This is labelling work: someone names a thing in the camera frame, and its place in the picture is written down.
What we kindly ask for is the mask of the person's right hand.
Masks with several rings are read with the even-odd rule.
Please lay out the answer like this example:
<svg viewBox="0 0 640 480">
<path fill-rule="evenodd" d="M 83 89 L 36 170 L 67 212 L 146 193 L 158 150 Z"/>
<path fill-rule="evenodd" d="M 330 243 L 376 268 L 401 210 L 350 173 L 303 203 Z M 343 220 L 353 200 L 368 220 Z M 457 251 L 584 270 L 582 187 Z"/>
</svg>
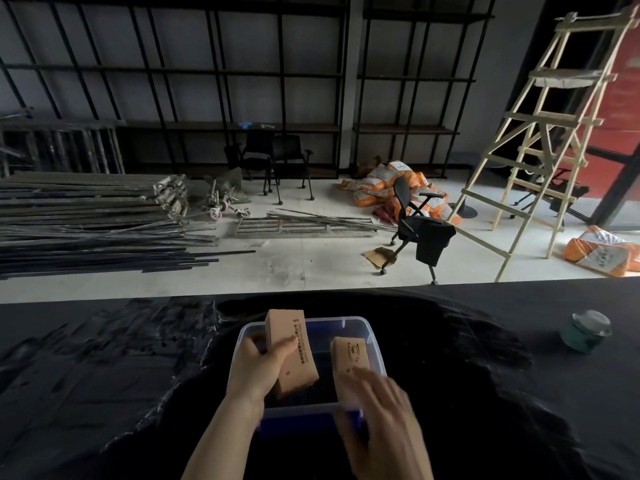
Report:
<svg viewBox="0 0 640 480">
<path fill-rule="evenodd" d="M 356 479 L 435 480 L 405 390 L 392 378 L 364 369 L 354 369 L 340 380 L 356 396 L 369 432 L 362 447 L 344 446 Z"/>
</svg>

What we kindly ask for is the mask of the short brown cardboard box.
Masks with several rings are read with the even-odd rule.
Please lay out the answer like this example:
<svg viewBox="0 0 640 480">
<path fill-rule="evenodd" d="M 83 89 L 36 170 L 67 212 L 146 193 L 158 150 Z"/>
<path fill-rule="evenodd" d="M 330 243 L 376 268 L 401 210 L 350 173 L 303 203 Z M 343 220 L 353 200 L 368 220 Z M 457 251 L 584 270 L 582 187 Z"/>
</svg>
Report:
<svg viewBox="0 0 640 480">
<path fill-rule="evenodd" d="M 338 403 L 347 411 L 357 411 L 360 404 L 354 393 L 341 382 L 340 377 L 344 374 L 352 374 L 354 369 L 372 371 L 366 339 L 334 337 L 330 345 L 330 353 Z"/>
</svg>

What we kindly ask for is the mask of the person's left forearm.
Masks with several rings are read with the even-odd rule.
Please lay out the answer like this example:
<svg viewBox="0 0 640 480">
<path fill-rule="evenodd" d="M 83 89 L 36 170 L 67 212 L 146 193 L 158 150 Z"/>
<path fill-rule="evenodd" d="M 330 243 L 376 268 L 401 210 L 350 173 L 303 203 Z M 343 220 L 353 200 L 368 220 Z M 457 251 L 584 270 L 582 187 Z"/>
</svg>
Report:
<svg viewBox="0 0 640 480">
<path fill-rule="evenodd" d="M 191 454 L 180 480 L 243 480 L 264 399 L 227 395 Z"/>
</svg>

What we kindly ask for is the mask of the flat brown cardboard piece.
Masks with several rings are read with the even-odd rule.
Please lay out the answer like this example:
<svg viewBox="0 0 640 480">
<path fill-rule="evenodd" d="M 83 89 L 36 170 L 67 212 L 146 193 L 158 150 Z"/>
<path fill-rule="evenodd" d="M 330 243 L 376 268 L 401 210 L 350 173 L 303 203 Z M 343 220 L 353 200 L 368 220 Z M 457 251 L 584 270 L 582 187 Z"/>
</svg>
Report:
<svg viewBox="0 0 640 480">
<path fill-rule="evenodd" d="M 397 254 L 394 249 L 379 247 L 373 250 L 364 251 L 362 256 L 370 262 L 381 274 L 385 274 L 386 268 L 397 261 Z"/>
</svg>

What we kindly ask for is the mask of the heap of caster wheels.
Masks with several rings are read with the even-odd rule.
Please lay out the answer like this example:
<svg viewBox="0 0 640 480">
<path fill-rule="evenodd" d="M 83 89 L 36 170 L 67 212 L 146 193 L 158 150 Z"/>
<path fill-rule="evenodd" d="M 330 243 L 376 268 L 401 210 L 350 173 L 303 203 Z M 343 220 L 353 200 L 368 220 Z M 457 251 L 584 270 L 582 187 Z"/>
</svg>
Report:
<svg viewBox="0 0 640 480">
<path fill-rule="evenodd" d="M 240 219 L 252 217 L 249 208 L 240 207 L 251 203 L 242 190 L 243 172 L 240 167 L 217 178 L 204 175 L 203 180 L 209 186 L 203 209 L 213 222 L 219 222 L 225 212 L 232 212 Z"/>
</svg>

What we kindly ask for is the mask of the black office chair with garment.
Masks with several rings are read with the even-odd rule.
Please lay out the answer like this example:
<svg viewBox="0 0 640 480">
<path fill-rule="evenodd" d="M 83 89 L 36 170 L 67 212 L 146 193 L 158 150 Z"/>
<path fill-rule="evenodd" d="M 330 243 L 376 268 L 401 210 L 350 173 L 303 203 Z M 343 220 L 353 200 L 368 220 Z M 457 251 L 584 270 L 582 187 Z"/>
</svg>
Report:
<svg viewBox="0 0 640 480">
<path fill-rule="evenodd" d="M 406 182 L 404 177 L 399 177 L 398 179 L 396 179 L 393 188 L 395 197 L 401 204 L 401 209 L 399 211 L 399 217 L 397 220 L 397 231 L 394 234 L 390 245 L 395 245 L 395 239 L 399 238 L 402 244 L 396 250 L 396 254 L 398 255 L 407 244 L 416 244 L 417 230 L 420 226 L 420 219 L 428 217 L 425 213 L 423 213 L 422 209 L 432 198 L 439 198 L 441 197 L 441 195 L 434 191 L 422 191 L 419 193 L 419 195 L 425 197 L 425 200 L 422 202 L 422 204 L 420 204 L 420 206 L 416 206 L 416 204 L 414 204 L 414 202 L 412 201 L 412 191 L 409 188 L 408 183 Z M 432 278 L 431 284 L 437 285 L 438 282 L 436 280 L 434 270 L 435 267 L 428 266 L 428 268 Z"/>
</svg>

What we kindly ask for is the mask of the black garment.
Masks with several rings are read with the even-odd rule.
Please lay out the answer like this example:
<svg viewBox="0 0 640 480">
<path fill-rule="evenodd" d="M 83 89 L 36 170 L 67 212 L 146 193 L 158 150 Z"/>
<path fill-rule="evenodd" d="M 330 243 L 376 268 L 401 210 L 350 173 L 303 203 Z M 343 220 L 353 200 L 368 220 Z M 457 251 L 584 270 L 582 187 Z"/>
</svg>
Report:
<svg viewBox="0 0 640 480">
<path fill-rule="evenodd" d="M 431 267 L 437 266 L 441 254 L 455 234 L 456 227 L 448 222 L 431 217 L 421 218 L 417 230 L 416 260 Z"/>
</svg>

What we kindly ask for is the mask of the pile of orange white sacks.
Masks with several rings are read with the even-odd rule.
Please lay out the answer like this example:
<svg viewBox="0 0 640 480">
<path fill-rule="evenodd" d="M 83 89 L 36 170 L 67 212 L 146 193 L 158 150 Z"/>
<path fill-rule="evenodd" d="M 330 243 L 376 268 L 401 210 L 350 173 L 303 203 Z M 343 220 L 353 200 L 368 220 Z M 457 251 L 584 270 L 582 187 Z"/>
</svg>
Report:
<svg viewBox="0 0 640 480">
<path fill-rule="evenodd" d="M 449 194 L 401 161 L 379 164 L 361 179 L 345 178 L 338 188 L 353 192 L 358 207 L 373 207 L 377 217 L 395 225 L 401 210 L 393 188 L 398 179 L 405 180 L 410 188 L 411 202 L 421 207 L 425 215 L 441 220 L 450 217 Z"/>
</svg>

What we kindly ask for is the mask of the black table cover sheet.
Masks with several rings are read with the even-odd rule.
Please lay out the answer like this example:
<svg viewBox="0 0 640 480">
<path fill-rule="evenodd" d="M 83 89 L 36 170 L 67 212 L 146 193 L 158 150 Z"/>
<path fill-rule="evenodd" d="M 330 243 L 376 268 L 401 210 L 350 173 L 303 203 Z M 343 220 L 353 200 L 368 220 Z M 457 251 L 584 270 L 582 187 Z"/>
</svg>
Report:
<svg viewBox="0 0 640 480">
<path fill-rule="evenodd" d="M 270 308 L 370 323 L 435 480 L 640 480 L 640 277 L 0 305 L 0 480 L 179 480 Z"/>
</svg>

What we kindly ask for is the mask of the open brown carton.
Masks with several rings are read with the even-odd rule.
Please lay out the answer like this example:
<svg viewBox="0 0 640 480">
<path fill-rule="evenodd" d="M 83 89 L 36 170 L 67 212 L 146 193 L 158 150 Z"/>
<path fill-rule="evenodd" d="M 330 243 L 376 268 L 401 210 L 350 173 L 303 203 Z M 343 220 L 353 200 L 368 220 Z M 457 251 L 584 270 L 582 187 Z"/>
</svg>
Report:
<svg viewBox="0 0 640 480">
<path fill-rule="evenodd" d="M 365 178 L 375 170 L 380 164 L 382 164 L 381 156 L 377 155 L 369 161 L 359 162 L 356 165 L 354 177 L 357 179 Z"/>
</svg>

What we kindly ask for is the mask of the bundle of black metal rods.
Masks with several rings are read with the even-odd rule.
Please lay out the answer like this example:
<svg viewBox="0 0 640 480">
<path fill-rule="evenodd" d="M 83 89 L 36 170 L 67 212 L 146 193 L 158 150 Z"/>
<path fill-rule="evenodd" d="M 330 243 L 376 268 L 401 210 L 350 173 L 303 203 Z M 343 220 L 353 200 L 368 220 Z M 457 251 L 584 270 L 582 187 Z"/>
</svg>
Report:
<svg viewBox="0 0 640 480">
<path fill-rule="evenodd" d="M 181 221 L 101 229 L 0 225 L 0 281 L 34 276 L 187 271 L 256 250 L 215 250 L 218 238 Z"/>
</svg>

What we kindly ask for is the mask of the wide black metal shelf rack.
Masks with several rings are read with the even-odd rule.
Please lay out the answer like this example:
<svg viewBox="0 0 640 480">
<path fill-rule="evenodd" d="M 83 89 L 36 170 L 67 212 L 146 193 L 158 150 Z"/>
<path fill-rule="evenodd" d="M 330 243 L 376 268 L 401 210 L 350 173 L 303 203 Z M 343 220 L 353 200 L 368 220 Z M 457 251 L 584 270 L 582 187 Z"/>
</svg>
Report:
<svg viewBox="0 0 640 480">
<path fill-rule="evenodd" d="M 0 114 L 121 121 L 125 170 L 197 175 L 238 122 L 349 167 L 352 0 L 0 0 Z"/>
</svg>

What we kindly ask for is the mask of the wooden step ladder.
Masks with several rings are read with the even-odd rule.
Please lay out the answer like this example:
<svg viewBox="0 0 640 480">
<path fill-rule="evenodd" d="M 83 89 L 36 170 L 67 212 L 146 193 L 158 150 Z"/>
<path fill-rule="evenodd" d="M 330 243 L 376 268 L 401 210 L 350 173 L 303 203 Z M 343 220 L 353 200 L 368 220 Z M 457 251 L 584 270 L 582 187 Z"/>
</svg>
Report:
<svg viewBox="0 0 640 480">
<path fill-rule="evenodd" d="M 507 250 L 458 227 L 459 234 L 502 258 L 495 282 L 500 282 L 532 222 L 551 228 L 545 257 L 551 256 L 558 233 L 564 231 L 565 214 L 577 200 L 573 191 L 580 170 L 588 165 L 589 139 L 604 122 L 598 113 L 608 86 L 618 79 L 613 67 L 619 49 L 627 33 L 640 26 L 638 10 L 640 2 L 610 15 L 572 12 L 557 19 L 551 42 L 462 188 L 447 222 L 461 216 L 468 198 L 496 209 L 492 230 L 503 214 L 522 220 Z M 592 33 L 603 35 L 606 42 L 596 67 L 562 68 L 570 40 Z M 474 189 L 489 163 L 511 169 L 500 200 Z"/>
</svg>

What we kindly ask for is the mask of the flat grey metal frame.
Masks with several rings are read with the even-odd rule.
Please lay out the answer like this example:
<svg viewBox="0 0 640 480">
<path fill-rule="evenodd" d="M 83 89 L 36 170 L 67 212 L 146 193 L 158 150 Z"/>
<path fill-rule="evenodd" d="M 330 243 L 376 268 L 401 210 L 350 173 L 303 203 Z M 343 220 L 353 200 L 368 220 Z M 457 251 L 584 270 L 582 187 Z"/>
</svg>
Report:
<svg viewBox="0 0 640 480">
<path fill-rule="evenodd" d="M 395 233 L 395 226 L 371 217 L 334 217 L 297 210 L 277 209 L 266 217 L 242 217 L 230 225 L 228 236 L 236 239 L 329 239 L 369 238 Z"/>
</svg>

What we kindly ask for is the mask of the red wall panel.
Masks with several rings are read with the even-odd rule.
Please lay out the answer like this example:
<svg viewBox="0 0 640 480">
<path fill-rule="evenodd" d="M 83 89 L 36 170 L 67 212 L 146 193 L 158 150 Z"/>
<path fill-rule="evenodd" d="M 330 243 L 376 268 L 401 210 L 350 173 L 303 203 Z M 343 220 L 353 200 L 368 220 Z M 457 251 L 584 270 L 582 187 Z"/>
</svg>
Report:
<svg viewBox="0 0 640 480">
<path fill-rule="evenodd" d="M 589 146 L 617 153 L 621 161 L 588 155 L 580 171 L 587 198 L 601 199 L 640 144 L 640 25 L 624 37 L 612 67 L 618 76 L 604 93 L 598 116 L 604 123 L 593 130 Z"/>
</svg>

